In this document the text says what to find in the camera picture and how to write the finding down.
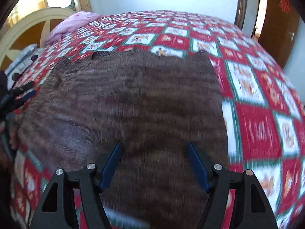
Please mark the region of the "person left hand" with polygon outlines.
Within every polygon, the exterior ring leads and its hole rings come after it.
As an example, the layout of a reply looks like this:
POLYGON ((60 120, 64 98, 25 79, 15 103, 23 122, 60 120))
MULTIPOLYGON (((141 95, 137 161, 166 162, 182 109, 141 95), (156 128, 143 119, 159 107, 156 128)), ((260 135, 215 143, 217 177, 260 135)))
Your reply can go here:
POLYGON ((9 145, 11 149, 16 150, 19 146, 18 130, 19 130, 19 117, 14 113, 8 115, 9 119, 9 145))

